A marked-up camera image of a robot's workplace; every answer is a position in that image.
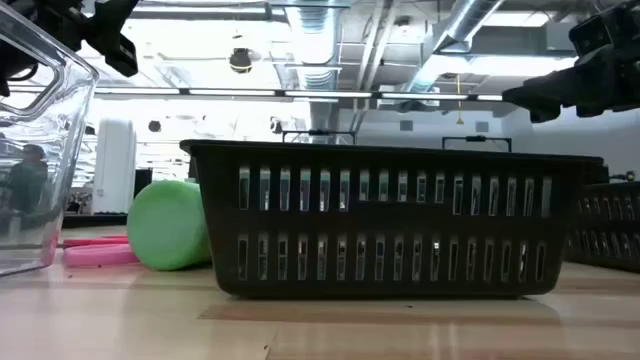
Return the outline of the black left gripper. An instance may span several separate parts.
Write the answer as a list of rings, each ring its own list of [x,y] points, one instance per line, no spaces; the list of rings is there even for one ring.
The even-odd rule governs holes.
[[[139,0],[94,0],[94,15],[82,13],[83,0],[0,0],[41,30],[74,51],[85,40],[105,63],[125,77],[138,73],[136,47],[122,34]],[[0,95],[9,95],[9,81],[32,77],[40,62],[0,40]]]

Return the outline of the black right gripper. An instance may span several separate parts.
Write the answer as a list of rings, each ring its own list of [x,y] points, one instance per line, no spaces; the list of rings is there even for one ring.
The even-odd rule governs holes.
[[[503,91],[502,100],[526,109],[531,123],[555,120],[563,108],[574,107],[583,118],[640,108],[640,0],[597,12],[574,26],[569,39],[577,69],[525,80]]]

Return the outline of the green paint bottle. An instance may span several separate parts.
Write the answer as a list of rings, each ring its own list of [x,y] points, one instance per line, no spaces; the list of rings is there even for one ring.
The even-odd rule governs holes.
[[[176,180],[151,183],[127,215],[127,237],[141,263],[176,271],[209,263],[211,254],[198,184]]]

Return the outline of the black slotted plastic basket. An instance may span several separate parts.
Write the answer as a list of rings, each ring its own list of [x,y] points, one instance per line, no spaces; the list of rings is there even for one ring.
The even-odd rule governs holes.
[[[254,298],[551,291],[599,157],[184,140],[219,287]]]
[[[640,181],[584,188],[565,259],[640,274]]]

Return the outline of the white column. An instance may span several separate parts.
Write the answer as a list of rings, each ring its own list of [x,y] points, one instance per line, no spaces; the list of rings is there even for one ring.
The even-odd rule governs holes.
[[[131,120],[101,120],[93,179],[93,213],[128,212],[134,198],[136,145],[136,130]]]

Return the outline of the clear plastic container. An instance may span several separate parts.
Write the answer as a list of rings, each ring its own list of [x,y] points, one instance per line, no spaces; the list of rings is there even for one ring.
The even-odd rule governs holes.
[[[0,40],[40,62],[0,95],[0,278],[49,266],[85,131],[97,71],[73,50],[0,3]],[[45,152],[48,177],[37,209],[9,208],[11,168],[27,144]]]

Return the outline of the black background box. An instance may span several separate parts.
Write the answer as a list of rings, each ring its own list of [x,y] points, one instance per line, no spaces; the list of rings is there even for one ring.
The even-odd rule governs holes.
[[[134,194],[130,209],[133,210],[139,201],[140,194],[152,183],[153,169],[136,169],[134,178]]]

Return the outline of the person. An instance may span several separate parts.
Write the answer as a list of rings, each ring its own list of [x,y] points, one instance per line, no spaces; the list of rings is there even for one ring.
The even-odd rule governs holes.
[[[22,149],[22,160],[9,174],[9,208],[21,213],[33,213],[40,202],[48,177],[48,165],[42,147],[27,144]]]

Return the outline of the black background frame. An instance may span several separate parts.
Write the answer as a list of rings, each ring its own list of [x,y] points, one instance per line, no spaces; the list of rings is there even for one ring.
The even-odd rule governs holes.
[[[295,138],[298,138],[300,135],[305,135],[307,137],[327,137],[327,138],[337,138],[339,136],[349,136],[351,138],[351,144],[357,144],[357,133],[354,131],[337,131],[337,130],[328,130],[328,129],[311,129],[311,130],[283,130],[281,133],[281,142],[286,143],[287,136],[293,134]]]
[[[454,141],[464,141],[468,143],[484,143],[484,142],[493,142],[497,141],[504,142],[507,145],[506,152],[513,152],[513,141],[508,137],[487,137],[483,135],[473,135],[473,136],[446,136],[441,139],[441,149],[446,149],[446,143],[450,140]]]

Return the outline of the smooth silver ventilation duct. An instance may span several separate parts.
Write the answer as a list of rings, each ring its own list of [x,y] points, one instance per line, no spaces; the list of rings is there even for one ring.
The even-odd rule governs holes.
[[[448,54],[467,54],[473,37],[505,0],[456,0],[449,16],[434,24],[421,46],[422,64],[404,87],[405,92],[428,92],[438,77],[449,72]]]

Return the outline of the ceiling light rail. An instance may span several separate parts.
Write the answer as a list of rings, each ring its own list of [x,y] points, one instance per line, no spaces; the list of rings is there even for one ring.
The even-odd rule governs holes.
[[[148,95],[148,96],[215,96],[215,97],[277,97],[318,99],[383,99],[420,101],[478,101],[502,102],[501,95],[363,92],[363,91],[310,91],[310,90],[241,90],[241,89],[188,89],[188,88],[98,88],[100,95]]]

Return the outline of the black metal table frame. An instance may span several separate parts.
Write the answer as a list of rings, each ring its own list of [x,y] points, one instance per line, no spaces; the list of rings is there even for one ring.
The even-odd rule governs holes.
[[[122,226],[127,222],[126,214],[66,215],[62,222],[64,229],[104,226]]]

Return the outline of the ribbed silver ventilation duct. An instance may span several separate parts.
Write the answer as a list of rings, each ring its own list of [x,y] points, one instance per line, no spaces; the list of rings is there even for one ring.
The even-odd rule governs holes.
[[[337,86],[336,42],[340,29],[338,0],[293,0],[285,8],[293,34],[293,54],[300,87],[333,91]]]

